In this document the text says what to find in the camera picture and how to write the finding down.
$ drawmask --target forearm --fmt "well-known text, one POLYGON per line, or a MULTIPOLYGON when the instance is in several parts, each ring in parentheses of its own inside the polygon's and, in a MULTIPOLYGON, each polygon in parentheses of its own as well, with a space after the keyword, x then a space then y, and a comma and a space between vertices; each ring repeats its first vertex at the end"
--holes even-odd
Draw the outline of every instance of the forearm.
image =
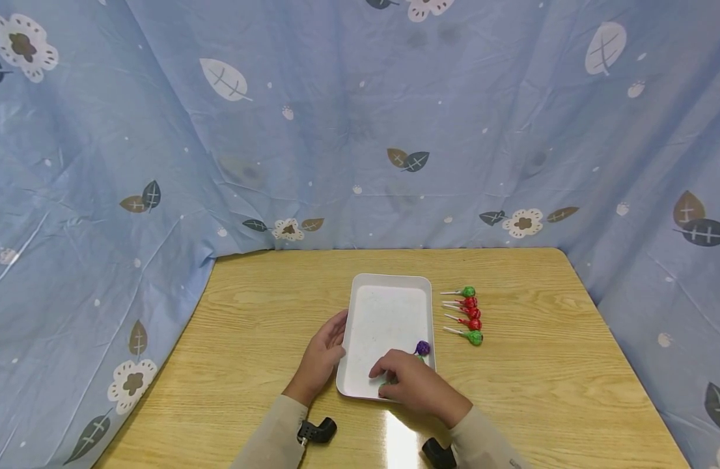
POLYGON ((280 395, 230 469, 296 469, 305 452, 297 435, 307 411, 295 399, 280 395))
POLYGON ((451 431, 459 469, 530 469, 476 406, 451 431))

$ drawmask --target green lollipop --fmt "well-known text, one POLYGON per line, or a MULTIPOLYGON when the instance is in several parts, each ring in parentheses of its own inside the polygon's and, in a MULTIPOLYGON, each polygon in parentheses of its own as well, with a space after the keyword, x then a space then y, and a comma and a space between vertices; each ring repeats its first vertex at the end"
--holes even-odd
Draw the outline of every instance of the green lollipop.
POLYGON ((469 285, 457 291, 446 291, 442 292, 442 295, 462 295, 464 298, 470 298, 475 295, 475 288, 469 285))
POLYGON ((481 345, 482 344, 482 332, 480 332, 480 331, 462 332, 462 331, 452 329, 451 327, 444 327, 443 329, 447 330, 449 332, 454 332, 454 334, 461 335, 462 337, 466 337, 467 340, 472 345, 481 345))

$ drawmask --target fabric backdrop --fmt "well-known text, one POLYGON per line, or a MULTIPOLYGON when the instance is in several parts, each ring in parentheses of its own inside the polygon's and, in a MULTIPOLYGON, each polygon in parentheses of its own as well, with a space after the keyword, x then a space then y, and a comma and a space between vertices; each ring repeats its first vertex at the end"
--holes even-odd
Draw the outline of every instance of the fabric backdrop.
POLYGON ((88 468, 213 259, 555 246, 720 469, 720 0, 0 0, 0 468, 88 468))

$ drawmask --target wood grain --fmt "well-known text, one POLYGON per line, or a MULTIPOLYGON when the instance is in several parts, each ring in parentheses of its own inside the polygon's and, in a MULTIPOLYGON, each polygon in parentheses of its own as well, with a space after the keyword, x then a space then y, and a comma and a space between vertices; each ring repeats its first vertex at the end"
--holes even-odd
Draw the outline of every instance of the wood grain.
MULTIPOLYGON (((270 251, 217 261, 191 322, 147 396, 95 466, 226 468, 361 272, 424 276, 434 293, 478 290, 485 340, 436 335, 438 369, 536 468, 687 468, 567 258, 556 249, 270 251)), ((434 305, 435 325, 450 325, 434 305)), ((442 426, 346 399, 333 381, 311 409, 332 443, 302 468, 424 468, 442 426)))

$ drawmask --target lollipop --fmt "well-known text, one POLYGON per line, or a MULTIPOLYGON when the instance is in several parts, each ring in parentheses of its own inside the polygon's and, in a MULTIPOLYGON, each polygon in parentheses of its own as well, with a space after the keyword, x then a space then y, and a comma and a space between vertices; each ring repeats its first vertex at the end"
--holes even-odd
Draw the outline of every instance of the lollipop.
POLYGON ((419 341, 415 347, 415 353, 419 356, 427 356, 430 353, 430 344, 426 341, 419 341))
POLYGON ((480 310, 476 307, 456 307, 454 305, 444 305, 443 307, 450 307, 457 311, 460 311, 467 315, 469 319, 480 319, 480 310))
POLYGON ((474 287, 464 287, 462 290, 442 292, 442 295, 462 295, 465 298, 475 295, 474 287))
POLYGON ((444 301, 443 304, 444 305, 462 305, 464 307, 477 307, 477 297, 470 296, 468 298, 464 298, 464 300, 444 301))
POLYGON ((470 331, 479 331, 482 327, 482 322, 478 319, 460 319, 459 317, 452 316, 452 315, 444 315, 446 317, 450 317, 455 321, 458 321, 459 324, 464 324, 469 328, 470 331))
POLYGON ((451 327, 444 327, 444 330, 447 330, 449 332, 454 332, 454 334, 461 335, 462 337, 466 337, 467 340, 472 345, 480 345, 482 344, 482 332, 480 331, 469 331, 469 332, 462 332, 455 329, 452 329, 451 327))

